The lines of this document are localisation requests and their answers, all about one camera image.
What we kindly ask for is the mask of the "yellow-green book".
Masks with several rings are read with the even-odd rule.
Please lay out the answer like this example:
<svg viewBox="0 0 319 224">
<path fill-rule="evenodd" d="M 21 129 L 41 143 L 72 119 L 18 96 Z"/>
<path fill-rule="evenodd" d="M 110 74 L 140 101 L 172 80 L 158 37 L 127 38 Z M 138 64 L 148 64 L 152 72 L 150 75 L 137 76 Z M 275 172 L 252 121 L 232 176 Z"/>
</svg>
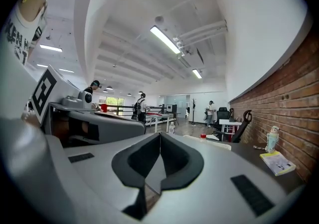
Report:
<svg viewBox="0 0 319 224">
<path fill-rule="evenodd" d="M 273 153 L 260 154 L 261 159 L 270 168 L 275 176 L 281 176 L 295 170 L 296 165 L 285 158 L 285 156 L 274 151 Z"/>
</svg>

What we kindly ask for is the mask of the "white table with red print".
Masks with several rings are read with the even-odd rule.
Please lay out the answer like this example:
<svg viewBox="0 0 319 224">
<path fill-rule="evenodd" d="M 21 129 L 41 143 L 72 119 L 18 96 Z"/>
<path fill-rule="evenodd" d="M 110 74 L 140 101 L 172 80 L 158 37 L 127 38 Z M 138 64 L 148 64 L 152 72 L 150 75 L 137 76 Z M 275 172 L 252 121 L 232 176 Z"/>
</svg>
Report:
<svg viewBox="0 0 319 224">
<path fill-rule="evenodd" d="M 171 113 L 146 113 L 146 126 L 155 126 L 155 132 L 158 131 L 158 124 L 166 123 L 166 132 L 169 131 L 170 122 L 175 121 Z"/>
</svg>

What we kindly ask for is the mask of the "white desk with red legs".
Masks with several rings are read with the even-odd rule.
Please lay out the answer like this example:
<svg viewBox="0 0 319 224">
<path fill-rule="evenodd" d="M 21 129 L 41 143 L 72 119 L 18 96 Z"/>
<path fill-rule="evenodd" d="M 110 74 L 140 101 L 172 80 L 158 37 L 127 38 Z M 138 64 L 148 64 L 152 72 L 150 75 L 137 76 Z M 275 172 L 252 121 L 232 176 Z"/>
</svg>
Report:
<svg viewBox="0 0 319 224">
<path fill-rule="evenodd" d="M 219 123 L 221 124 L 221 141 L 223 141 L 224 138 L 231 139 L 235 132 L 239 129 L 242 122 L 238 121 L 230 121 L 228 119 L 220 119 Z"/>
</svg>

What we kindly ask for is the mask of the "black office chair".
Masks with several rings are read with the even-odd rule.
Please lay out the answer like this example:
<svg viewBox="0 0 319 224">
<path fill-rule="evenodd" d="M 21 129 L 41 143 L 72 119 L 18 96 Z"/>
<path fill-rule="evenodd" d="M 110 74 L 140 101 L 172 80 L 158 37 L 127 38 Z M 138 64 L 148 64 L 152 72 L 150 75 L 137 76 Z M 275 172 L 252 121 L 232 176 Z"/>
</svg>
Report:
<svg viewBox="0 0 319 224">
<path fill-rule="evenodd" d="M 242 124 L 240 125 L 239 129 L 235 132 L 233 137 L 229 139 L 229 142 L 239 143 L 241 140 L 242 134 L 244 133 L 246 127 L 250 124 L 251 120 L 252 120 L 251 110 L 246 110 L 243 114 L 243 120 L 241 121 Z M 212 134 L 218 137 L 219 140 L 221 141 L 221 135 L 222 135 L 221 131 L 215 130 Z"/>
<path fill-rule="evenodd" d="M 213 126 L 216 130 L 221 131 L 222 125 L 220 124 L 220 120 L 229 119 L 229 110 L 227 109 L 227 107 L 220 107 L 219 110 L 216 112 L 216 114 L 217 114 L 217 120 Z"/>
</svg>

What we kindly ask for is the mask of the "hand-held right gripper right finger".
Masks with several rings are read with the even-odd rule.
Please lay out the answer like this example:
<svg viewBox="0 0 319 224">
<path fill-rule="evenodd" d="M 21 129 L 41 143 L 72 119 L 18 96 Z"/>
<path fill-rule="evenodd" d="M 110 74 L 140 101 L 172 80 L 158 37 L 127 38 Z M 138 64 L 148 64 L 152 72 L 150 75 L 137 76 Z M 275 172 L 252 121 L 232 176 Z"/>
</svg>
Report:
<svg viewBox="0 0 319 224">
<path fill-rule="evenodd" d="M 290 174 L 281 185 L 272 173 L 247 161 L 232 150 L 190 136 L 175 138 L 203 157 L 200 175 L 186 188 L 164 191 L 149 212 L 149 224 L 275 224 L 303 192 Z M 256 216 L 231 181 L 245 175 L 274 204 Z"/>
</svg>

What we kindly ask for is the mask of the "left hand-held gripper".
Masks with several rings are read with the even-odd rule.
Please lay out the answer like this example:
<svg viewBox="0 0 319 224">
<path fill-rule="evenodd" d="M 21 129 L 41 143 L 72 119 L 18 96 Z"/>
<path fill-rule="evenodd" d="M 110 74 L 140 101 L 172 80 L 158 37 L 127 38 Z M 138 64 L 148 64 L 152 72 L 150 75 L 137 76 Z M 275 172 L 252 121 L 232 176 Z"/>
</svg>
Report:
<svg viewBox="0 0 319 224">
<path fill-rule="evenodd" d="M 69 137 L 89 144 L 105 144 L 146 133 L 143 122 L 94 114 L 92 94 L 77 88 L 51 65 L 42 74 L 30 100 L 42 131 L 61 141 Z"/>
</svg>

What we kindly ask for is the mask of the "dark grey table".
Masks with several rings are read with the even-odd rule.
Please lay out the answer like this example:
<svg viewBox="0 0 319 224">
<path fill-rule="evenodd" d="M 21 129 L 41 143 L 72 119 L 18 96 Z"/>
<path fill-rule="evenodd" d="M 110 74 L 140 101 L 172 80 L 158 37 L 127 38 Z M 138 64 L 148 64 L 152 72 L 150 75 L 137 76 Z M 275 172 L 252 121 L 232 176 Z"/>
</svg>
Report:
<svg viewBox="0 0 319 224">
<path fill-rule="evenodd" d="M 252 144 L 228 142 L 227 144 L 231 146 L 231 151 L 267 173 L 287 194 L 305 184 L 295 170 L 281 176 L 275 176 L 260 157 L 260 154 L 265 153 L 264 150 L 254 149 Z"/>
</svg>

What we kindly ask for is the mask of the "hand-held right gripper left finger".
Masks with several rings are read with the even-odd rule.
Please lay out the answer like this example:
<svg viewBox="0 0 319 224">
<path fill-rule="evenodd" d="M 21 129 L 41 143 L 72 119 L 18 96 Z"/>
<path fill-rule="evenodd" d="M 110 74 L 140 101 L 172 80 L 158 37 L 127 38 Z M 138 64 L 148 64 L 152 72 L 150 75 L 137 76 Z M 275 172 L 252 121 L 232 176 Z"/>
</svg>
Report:
<svg viewBox="0 0 319 224">
<path fill-rule="evenodd" d="M 120 151 L 144 141 L 149 134 L 85 147 L 64 149 L 58 138 L 47 137 L 53 174 L 61 185 L 51 219 L 58 224 L 161 224 L 151 214 L 138 220 L 124 210 L 133 206 L 139 190 L 125 186 L 112 169 Z"/>
</svg>

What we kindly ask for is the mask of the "black metal railing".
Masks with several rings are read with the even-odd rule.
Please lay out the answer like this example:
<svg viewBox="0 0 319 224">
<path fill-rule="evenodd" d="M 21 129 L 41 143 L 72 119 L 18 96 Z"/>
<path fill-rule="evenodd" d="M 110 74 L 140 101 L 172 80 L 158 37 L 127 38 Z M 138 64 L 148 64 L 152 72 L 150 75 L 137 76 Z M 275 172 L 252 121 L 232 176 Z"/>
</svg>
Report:
<svg viewBox="0 0 319 224">
<path fill-rule="evenodd" d="M 107 105 L 107 112 L 118 116 L 132 116 L 134 110 L 134 105 L 131 106 L 116 106 L 116 105 Z M 166 107 L 150 107 L 148 112 L 152 113 L 165 113 Z"/>
</svg>

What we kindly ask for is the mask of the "window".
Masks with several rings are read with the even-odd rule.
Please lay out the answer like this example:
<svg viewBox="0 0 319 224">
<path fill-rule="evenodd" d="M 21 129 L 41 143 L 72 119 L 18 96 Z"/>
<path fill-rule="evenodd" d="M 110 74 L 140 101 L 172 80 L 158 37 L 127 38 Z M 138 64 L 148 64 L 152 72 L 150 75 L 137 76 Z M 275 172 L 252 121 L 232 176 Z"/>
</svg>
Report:
<svg viewBox="0 0 319 224">
<path fill-rule="evenodd" d="M 99 108 L 100 108 L 101 104 L 124 106 L 124 103 L 125 103 L 124 98 L 99 96 Z"/>
</svg>

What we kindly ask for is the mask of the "person's white printed top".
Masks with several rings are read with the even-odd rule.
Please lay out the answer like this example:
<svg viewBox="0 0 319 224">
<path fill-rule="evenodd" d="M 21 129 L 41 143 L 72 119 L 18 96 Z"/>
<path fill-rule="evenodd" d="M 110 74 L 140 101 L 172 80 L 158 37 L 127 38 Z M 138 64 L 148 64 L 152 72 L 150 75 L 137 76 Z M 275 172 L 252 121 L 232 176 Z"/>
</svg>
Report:
<svg viewBox="0 0 319 224">
<path fill-rule="evenodd" d="M 0 31 L 0 45 L 7 47 L 22 64 L 28 60 L 38 21 L 39 13 L 35 20 L 28 22 L 22 17 L 18 5 L 15 5 Z"/>
</svg>

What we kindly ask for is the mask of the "wooden desk with white frame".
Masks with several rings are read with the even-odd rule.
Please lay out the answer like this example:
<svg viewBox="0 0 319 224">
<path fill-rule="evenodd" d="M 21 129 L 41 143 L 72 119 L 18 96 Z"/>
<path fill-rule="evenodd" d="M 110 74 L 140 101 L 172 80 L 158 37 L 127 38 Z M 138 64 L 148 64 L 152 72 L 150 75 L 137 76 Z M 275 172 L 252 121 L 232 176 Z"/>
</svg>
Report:
<svg viewBox="0 0 319 224">
<path fill-rule="evenodd" d="M 128 117 L 119 116 L 119 115 L 113 114 L 112 112 L 98 112 L 98 111 L 95 111 L 94 114 L 99 115 L 99 116 L 103 116 L 103 117 L 130 120 L 130 118 L 128 118 Z"/>
</svg>

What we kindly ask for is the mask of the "white ceiling pipes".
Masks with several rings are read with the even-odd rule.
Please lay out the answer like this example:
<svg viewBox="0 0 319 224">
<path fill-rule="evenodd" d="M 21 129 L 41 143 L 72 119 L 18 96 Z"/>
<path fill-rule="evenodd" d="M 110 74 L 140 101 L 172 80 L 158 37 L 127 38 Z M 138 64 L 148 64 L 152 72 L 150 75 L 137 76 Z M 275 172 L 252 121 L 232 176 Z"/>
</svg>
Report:
<svg viewBox="0 0 319 224">
<path fill-rule="evenodd" d="M 208 40 L 228 31 L 225 20 L 218 21 L 212 24 L 207 24 L 189 32 L 183 33 L 175 38 L 178 49 L 183 49 L 187 46 L 194 45 L 204 40 Z"/>
</svg>

